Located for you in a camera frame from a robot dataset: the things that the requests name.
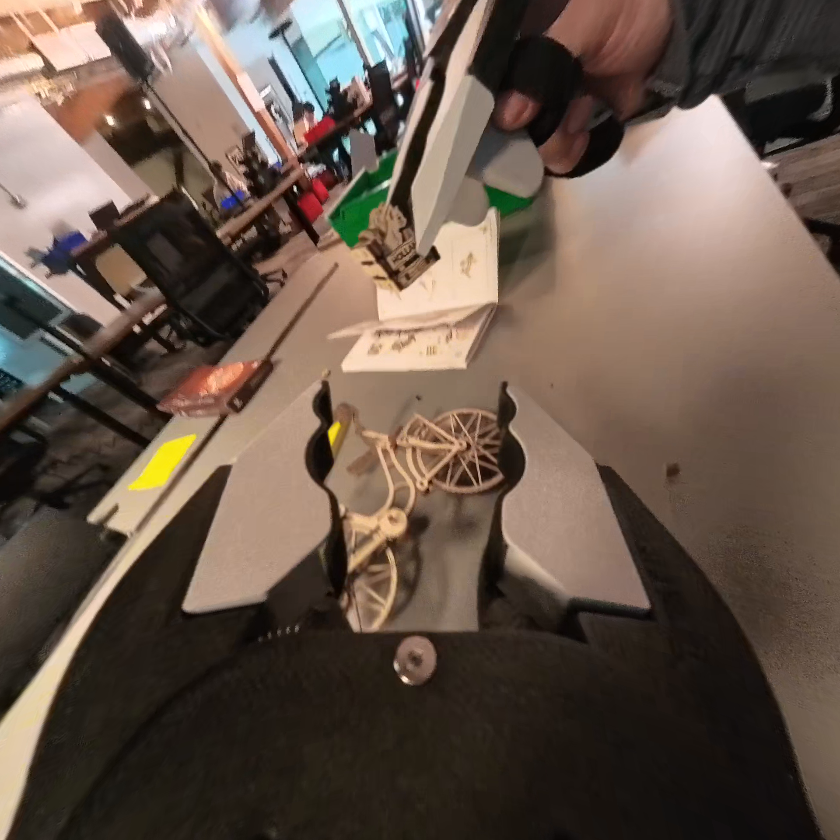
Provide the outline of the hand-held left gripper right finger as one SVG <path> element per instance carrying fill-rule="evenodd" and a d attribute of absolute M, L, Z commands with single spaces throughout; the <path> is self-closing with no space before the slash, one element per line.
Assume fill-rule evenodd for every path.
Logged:
<path fill-rule="evenodd" d="M 647 617 L 651 602 L 593 457 L 519 387 L 500 385 L 503 490 L 486 570 L 526 617 Z"/>

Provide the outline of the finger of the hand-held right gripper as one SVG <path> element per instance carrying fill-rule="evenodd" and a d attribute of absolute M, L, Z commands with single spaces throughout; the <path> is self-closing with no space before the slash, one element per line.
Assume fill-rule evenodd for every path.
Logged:
<path fill-rule="evenodd" d="M 469 176 L 494 107 L 492 93 L 467 73 L 449 72 L 418 168 L 418 252 L 425 256 L 447 223 L 477 225 L 487 196 Z"/>
<path fill-rule="evenodd" d="M 388 203 L 418 218 L 418 168 L 449 72 L 469 74 L 470 58 L 488 1 L 443 2 L 423 53 L 423 71 L 409 111 Z"/>

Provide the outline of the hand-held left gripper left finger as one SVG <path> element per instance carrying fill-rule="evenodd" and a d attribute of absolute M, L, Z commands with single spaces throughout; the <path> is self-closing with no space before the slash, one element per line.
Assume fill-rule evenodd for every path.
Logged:
<path fill-rule="evenodd" d="M 267 602 L 300 615 L 338 596 L 348 556 L 333 468 L 327 381 L 315 381 L 231 466 L 182 602 L 191 615 Z"/>

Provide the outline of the wooden engine block part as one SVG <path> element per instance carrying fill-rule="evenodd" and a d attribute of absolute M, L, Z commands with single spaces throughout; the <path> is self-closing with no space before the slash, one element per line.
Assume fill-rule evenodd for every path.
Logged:
<path fill-rule="evenodd" d="M 396 294 L 440 260 L 435 247 L 426 256 L 419 254 L 413 224 L 398 207 L 388 203 L 371 210 L 369 225 L 360 232 L 350 252 L 378 288 Z"/>

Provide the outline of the wooden bicycle model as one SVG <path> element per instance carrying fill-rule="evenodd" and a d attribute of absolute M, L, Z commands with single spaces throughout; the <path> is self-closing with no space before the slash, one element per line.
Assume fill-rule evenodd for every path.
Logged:
<path fill-rule="evenodd" d="M 433 419 L 415 413 L 387 434 L 364 426 L 358 409 L 341 403 L 333 411 L 329 430 L 333 456 L 340 453 L 350 432 L 365 446 L 365 453 L 348 472 L 363 476 L 377 470 L 385 490 L 372 512 L 339 507 L 348 554 L 340 604 L 350 627 L 369 634 L 389 623 L 406 591 L 398 554 L 410 541 L 421 497 L 434 490 L 478 496 L 501 487 L 501 428 L 496 413 L 460 407 Z"/>

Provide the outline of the person's right forearm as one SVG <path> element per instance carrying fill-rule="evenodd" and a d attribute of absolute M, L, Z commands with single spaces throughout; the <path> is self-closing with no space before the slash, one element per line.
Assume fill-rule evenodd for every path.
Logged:
<path fill-rule="evenodd" d="M 623 110 L 630 121 L 655 119 L 674 108 L 692 109 L 764 78 L 836 75 L 838 1 L 660 2 L 633 20 L 649 34 L 636 38 L 640 81 Z"/>

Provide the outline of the person's right hand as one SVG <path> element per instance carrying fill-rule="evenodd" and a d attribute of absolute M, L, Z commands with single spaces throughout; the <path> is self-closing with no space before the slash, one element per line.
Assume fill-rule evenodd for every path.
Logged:
<path fill-rule="evenodd" d="M 582 66 L 582 80 L 559 128 L 539 147 L 545 169 L 567 175 L 583 160 L 598 108 L 608 108 L 623 122 L 641 114 L 674 12 L 668 1 L 529 1 L 524 6 L 522 33 L 547 36 Z"/>

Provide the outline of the green plastic bin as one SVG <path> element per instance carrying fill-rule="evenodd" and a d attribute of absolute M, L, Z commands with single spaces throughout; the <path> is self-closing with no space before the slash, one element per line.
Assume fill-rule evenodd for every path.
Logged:
<path fill-rule="evenodd" d="M 362 170 L 347 186 L 339 201 L 329 212 L 332 229 L 342 241 L 353 248 L 360 234 L 368 227 L 371 211 L 385 201 L 396 162 L 396 150 L 384 153 L 373 172 Z M 491 207 L 501 217 L 507 217 L 530 207 L 534 196 L 519 197 L 494 187 L 485 186 Z"/>

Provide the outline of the yellow sticky note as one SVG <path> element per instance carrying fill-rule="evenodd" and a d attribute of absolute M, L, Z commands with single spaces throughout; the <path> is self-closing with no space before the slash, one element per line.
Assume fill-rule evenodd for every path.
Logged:
<path fill-rule="evenodd" d="M 196 442 L 195 434 L 168 440 L 157 448 L 148 464 L 129 484 L 130 491 L 147 491 L 163 488 L 175 473 Z"/>

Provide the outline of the white instruction booklet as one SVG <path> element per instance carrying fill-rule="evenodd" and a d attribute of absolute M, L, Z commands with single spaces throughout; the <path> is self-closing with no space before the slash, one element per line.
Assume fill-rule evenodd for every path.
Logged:
<path fill-rule="evenodd" d="M 499 302 L 500 220 L 492 206 L 476 226 L 443 226 L 435 265 L 404 291 L 377 289 L 374 320 L 331 333 L 355 338 L 342 372 L 464 370 Z"/>

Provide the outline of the brown cardboard box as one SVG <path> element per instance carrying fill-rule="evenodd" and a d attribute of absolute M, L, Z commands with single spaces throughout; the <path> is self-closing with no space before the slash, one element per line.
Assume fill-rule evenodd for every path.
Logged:
<path fill-rule="evenodd" d="M 201 366 L 160 400 L 175 417 L 226 417 L 240 413 L 274 370 L 272 359 Z"/>

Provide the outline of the brown wooden desk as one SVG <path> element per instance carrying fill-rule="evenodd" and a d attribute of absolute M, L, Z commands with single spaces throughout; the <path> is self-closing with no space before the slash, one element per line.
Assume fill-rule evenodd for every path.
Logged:
<path fill-rule="evenodd" d="M 36 385 L 28 385 L 10 398 L 3 400 L 1 410 L 2 434 L 26 424 L 37 407 L 50 396 L 57 396 L 63 403 L 109 432 L 136 445 L 147 448 L 151 440 L 133 428 L 121 423 L 82 396 L 70 392 L 65 383 L 75 375 L 95 374 L 125 399 L 157 418 L 167 415 L 158 408 L 153 398 L 126 374 L 121 374 L 107 361 L 111 351 L 129 337 L 135 329 L 146 328 L 145 318 L 165 308 L 165 297 L 157 290 L 145 292 L 139 299 L 123 309 L 109 325 L 101 328 L 83 342 L 70 341 L 60 330 L 46 324 L 43 330 L 70 347 L 70 354 L 49 375 Z"/>

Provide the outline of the black office chair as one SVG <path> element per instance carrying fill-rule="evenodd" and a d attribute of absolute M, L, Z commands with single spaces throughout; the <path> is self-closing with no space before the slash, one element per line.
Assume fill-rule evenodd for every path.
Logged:
<path fill-rule="evenodd" d="M 109 232 L 163 295 L 187 340 L 202 346 L 235 341 L 269 304 L 259 273 L 181 192 L 121 218 Z"/>
<path fill-rule="evenodd" d="M 745 91 L 722 98 L 753 151 L 764 158 L 776 141 L 793 148 L 824 140 L 839 127 L 839 76 L 747 102 Z"/>

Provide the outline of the computer monitor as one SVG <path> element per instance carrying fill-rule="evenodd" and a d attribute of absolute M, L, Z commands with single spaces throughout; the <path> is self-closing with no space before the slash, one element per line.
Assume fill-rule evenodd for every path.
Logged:
<path fill-rule="evenodd" d="M 2 334 L 17 343 L 32 343 L 44 325 L 56 327 L 73 310 L 22 269 L 1 255 Z"/>

